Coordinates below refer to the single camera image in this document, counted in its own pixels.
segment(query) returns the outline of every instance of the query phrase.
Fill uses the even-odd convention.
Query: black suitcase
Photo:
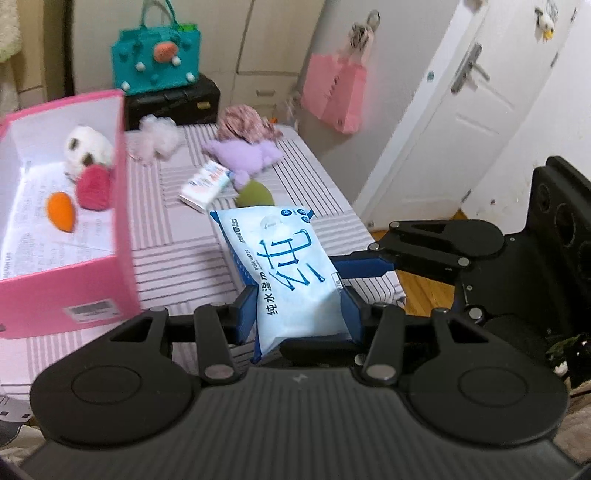
[[[172,118],[177,125],[214,124],[220,90],[203,73],[195,84],[125,97],[125,129],[136,130],[145,115]]]

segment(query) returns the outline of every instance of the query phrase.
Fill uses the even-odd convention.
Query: small white box
[[[198,212],[206,213],[209,204],[216,199],[231,179],[230,170],[209,160],[183,185],[178,197]]]

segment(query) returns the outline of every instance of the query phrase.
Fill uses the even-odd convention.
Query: white wall
[[[560,155],[591,178],[591,0],[580,3],[554,70],[524,123],[462,206],[505,233],[525,225],[533,169]]]
[[[363,127],[342,135],[307,113],[300,134],[353,203],[384,151],[437,50],[458,0],[326,0],[311,51],[336,51],[351,25],[377,9],[381,24],[368,63]]]

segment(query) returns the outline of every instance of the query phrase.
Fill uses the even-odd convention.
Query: hanging bag
[[[312,115],[344,134],[355,133],[361,126],[367,79],[365,64],[374,41],[373,30],[367,26],[363,29],[359,47],[353,47],[350,37],[344,51],[310,57],[301,98],[302,106]],[[354,61],[357,51],[361,52],[361,58]]]

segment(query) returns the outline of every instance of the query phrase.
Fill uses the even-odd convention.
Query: striped fabric
[[[201,145],[214,138],[214,125],[182,128],[184,145],[167,161],[129,168],[129,217],[135,275],[142,308],[166,306],[172,315],[191,313],[210,302],[232,302],[242,283],[217,226],[178,200],[181,185],[208,157]],[[136,132],[128,134],[134,150]],[[334,182],[301,138],[284,129],[278,143],[284,159],[257,179],[272,193],[276,205],[303,205],[314,210],[314,231],[329,255],[364,250],[372,238]],[[234,208],[229,187],[212,209]],[[382,278],[350,280],[368,301],[404,301],[395,273]],[[34,378],[52,363],[104,334],[114,325],[37,338],[0,340],[0,391],[28,398]],[[232,348],[236,366],[244,370],[254,350],[254,334],[246,345]],[[173,360],[197,371],[194,344],[174,345]]]

